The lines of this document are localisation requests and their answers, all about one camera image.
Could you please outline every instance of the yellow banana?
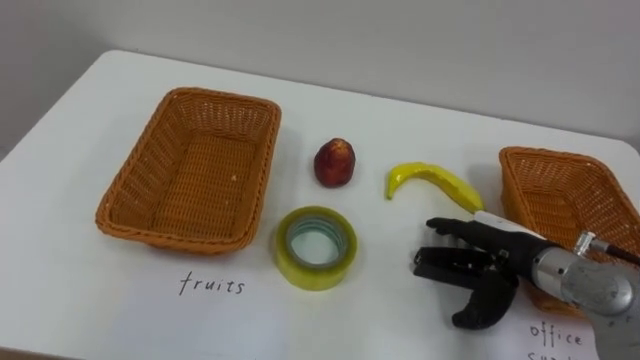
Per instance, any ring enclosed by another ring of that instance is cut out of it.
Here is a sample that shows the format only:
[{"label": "yellow banana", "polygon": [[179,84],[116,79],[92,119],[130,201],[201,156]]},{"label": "yellow banana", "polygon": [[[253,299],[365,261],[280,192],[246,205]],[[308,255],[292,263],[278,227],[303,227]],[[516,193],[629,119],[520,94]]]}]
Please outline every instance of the yellow banana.
[{"label": "yellow banana", "polygon": [[387,179],[387,199],[391,200],[398,187],[411,178],[420,178],[435,184],[472,214],[478,210],[484,210],[480,194],[471,185],[438,165],[427,165],[421,162],[400,164],[391,169]]}]

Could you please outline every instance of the clear packing tape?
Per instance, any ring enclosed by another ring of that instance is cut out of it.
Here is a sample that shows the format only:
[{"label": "clear packing tape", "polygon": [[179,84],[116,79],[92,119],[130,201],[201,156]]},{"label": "clear packing tape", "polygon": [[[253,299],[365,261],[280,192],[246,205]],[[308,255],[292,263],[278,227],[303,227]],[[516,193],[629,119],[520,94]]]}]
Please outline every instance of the clear packing tape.
[{"label": "clear packing tape", "polygon": [[[309,263],[293,250],[292,242],[307,232],[328,237],[338,250],[336,258],[322,264]],[[342,215],[321,206],[307,206],[287,215],[276,230],[275,262],[293,285],[311,291],[330,289],[344,279],[358,250],[356,233]]]}]

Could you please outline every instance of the white table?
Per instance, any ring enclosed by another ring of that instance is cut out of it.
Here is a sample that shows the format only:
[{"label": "white table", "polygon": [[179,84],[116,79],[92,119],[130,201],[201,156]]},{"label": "white table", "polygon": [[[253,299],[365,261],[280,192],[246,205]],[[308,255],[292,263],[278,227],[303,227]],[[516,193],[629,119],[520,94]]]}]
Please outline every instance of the white table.
[{"label": "white table", "polygon": [[[156,104],[178,86],[250,94],[282,107],[261,228],[235,255],[163,252],[105,236],[93,223]],[[336,136],[353,144],[358,163],[350,184],[327,190],[310,164]],[[454,329],[449,317],[469,292],[416,278],[409,264],[413,251],[434,241],[425,219],[469,214],[419,181],[391,202],[383,198],[388,169],[425,161],[470,181],[501,214],[498,151],[508,145],[595,156],[634,203],[640,199],[640,157],[621,141],[108,52],[0,163],[0,346],[90,359],[527,359],[517,339],[504,344],[503,356],[494,346],[527,333],[523,321],[588,326],[541,315],[519,296],[498,326]],[[289,285],[269,255],[278,221],[308,204],[341,212],[359,235],[347,279],[323,293]],[[246,296],[178,296],[189,271],[244,281]],[[525,335],[522,343],[530,340]]]}]

